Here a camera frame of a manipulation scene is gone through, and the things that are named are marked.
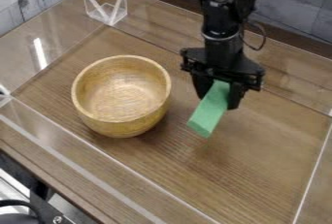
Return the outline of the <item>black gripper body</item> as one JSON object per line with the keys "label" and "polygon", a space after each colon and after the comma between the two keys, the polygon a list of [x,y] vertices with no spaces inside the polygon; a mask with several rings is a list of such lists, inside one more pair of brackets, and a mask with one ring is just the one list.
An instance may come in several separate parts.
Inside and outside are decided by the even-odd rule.
{"label": "black gripper body", "polygon": [[264,69],[243,52],[243,43],[235,36],[230,39],[204,39],[203,48],[183,48],[181,70],[211,80],[240,82],[247,89],[262,88]]}

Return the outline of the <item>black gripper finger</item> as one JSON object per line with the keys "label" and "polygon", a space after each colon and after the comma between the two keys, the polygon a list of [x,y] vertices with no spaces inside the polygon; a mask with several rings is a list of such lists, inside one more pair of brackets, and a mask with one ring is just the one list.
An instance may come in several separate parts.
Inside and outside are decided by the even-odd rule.
{"label": "black gripper finger", "polygon": [[199,99],[201,99],[212,85],[212,80],[208,77],[197,74],[191,75],[191,81],[195,89],[195,93]]}
{"label": "black gripper finger", "polygon": [[232,82],[228,86],[228,94],[227,94],[227,109],[235,110],[239,106],[240,99],[244,96],[247,91],[247,87],[240,82]]}

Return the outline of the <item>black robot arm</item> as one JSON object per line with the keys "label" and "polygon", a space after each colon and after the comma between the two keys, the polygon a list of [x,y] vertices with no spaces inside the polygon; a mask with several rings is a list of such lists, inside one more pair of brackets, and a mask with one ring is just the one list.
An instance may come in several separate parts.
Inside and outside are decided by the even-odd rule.
{"label": "black robot arm", "polygon": [[234,110],[244,93],[260,90],[264,68],[243,51],[243,26],[256,0],[197,0],[201,11],[203,46],[180,50],[180,68],[189,73],[195,93],[207,95],[215,81],[228,85],[227,109]]}

